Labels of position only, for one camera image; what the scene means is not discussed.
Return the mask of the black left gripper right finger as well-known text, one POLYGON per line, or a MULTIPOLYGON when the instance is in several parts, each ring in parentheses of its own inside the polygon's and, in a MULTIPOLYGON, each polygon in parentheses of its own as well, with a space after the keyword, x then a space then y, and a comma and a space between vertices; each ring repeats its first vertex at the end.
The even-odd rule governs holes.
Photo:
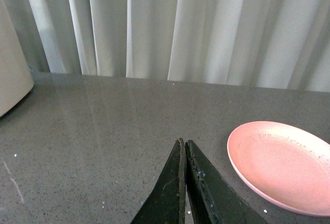
POLYGON ((186 186, 194 223, 266 223, 226 182, 197 144, 185 144, 186 186))

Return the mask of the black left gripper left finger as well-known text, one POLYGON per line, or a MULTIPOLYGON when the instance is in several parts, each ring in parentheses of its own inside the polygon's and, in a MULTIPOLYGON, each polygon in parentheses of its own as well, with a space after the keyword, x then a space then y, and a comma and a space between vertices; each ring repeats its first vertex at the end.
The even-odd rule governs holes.
POLYGON ((186 149, 175 141, 159 178, 132 223, 184 223, 186 205, 186 149))

